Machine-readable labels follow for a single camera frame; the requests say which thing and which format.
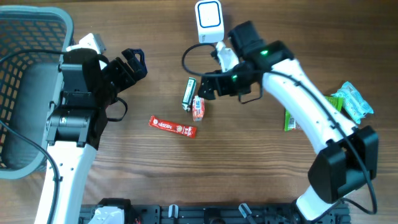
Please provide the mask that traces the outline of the orange Kleenex tissue pack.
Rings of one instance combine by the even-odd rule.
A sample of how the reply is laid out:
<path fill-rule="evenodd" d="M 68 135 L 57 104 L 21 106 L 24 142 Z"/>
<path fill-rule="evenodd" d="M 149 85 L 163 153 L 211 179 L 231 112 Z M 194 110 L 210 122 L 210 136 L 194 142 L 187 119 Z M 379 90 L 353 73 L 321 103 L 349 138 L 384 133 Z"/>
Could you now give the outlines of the orange Kleenex tissue pack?
<path fill-rule="evenodd" d="M 205 114 L 205 100 L 198 95 L 193 99 L 192 115 L 194 121 L 201 121 Z"/>

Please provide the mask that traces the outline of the green white small box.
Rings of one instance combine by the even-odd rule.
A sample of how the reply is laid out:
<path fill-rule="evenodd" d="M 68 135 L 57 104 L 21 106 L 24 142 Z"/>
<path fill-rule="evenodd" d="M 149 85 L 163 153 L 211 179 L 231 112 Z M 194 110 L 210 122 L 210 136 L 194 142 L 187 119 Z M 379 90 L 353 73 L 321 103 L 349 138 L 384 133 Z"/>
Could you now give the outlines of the green white small box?
<path fill-rule="evenodd" d="M 196 90 L 196 85 L 197 85 L 196 79 L 193 77 L 189 77 L 182 100 L 182 108 L 184 111 L 191 110 L 192 101 Z"/>

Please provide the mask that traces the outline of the red Nescafe coffee stick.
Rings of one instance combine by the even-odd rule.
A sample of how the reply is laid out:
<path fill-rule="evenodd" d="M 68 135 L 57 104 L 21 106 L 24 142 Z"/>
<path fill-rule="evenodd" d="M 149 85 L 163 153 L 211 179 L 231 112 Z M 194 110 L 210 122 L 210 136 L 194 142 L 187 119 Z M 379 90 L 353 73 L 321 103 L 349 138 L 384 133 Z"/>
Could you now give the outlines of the red Nescafe coffee stick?
<path fill-rule="evenodd" d="M 149 120 L 149 126 L 168 131 L 175 134 L 181 134 L 190 138 L 195 138 L 197 128 L 194 126 L 187 126 L 184 124 L 178 124 L 171 121 L 159 119 L 156 116 L 151 116 Z"/>

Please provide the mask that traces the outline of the green snack bag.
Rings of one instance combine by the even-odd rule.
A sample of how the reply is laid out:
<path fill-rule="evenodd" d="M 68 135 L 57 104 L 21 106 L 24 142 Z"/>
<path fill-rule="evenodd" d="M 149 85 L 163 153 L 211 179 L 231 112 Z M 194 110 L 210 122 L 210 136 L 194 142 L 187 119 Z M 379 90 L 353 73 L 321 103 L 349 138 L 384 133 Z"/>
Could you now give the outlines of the green snack bag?
<path fill-rule="evenodd" d="M 326 96 L 325 98 L 338 112 L 341 111 L 343 107 L 342 97 Z M 295 129 L 301 130 L 301 126 L 298 124 L 297 120 L 290 114 L 290 112 L 286 110 L 284 131 L 287 132 Z"/>

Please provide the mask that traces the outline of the teal tissue pack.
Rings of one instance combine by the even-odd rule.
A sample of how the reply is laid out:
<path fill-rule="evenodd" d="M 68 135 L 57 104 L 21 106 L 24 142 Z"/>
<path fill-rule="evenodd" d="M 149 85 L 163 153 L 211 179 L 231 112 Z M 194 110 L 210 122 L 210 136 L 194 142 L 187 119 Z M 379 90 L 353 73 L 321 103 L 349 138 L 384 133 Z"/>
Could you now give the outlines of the teal tissue pack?
<path fill-rule="evenodd" d="M 345 82 L 331 96 L 343 99 L 343 108 L 356 124 L 360 124 L 361 119 L 367 114 L 374 113 L 368 102 L 363 99 L 360 92 L 350 82 Z"/>

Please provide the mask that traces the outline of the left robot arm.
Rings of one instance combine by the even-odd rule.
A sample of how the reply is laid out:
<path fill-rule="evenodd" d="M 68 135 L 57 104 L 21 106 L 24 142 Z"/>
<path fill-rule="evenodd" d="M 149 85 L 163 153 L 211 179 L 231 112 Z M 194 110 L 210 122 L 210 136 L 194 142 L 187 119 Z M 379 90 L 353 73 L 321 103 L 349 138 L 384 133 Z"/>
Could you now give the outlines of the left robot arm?
<path fill-rule="evenodd" d="M 108 60 L 88 48 L 63 55 L 63 86 L 58 103 L 47 118 L 47 163 L 36 223 L 77 223 L 86 179 L 96 157 L 109 118 L 108 106 L 118 93 L 147 75 L 141 49 L 126 49 Z"/>

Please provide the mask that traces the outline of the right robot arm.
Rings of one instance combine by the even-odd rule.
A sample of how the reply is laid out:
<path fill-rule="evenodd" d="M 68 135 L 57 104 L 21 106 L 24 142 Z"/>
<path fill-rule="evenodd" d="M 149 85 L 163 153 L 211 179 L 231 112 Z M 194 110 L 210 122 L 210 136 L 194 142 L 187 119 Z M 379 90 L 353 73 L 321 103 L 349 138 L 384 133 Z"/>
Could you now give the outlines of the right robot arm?
<path fill-rule="evenodd" d="M 373 128 L 359 128 L 342 115 L 308 79 L 293 52 L 282 41 L 267 43 L 252 22 L 236 26 L 228 37 L 231 47 L 220 38 L 200 37 L 200 45 L 213 47 L 220 69 L 201 75 L 199 95 L 239 97 L 258 83 L 298 121 L 316 155 L 308 171 L 310 185 L 294 204 L 299 221 L 318 221 L 363 186 L 373 190 L 379 145 Z"/>

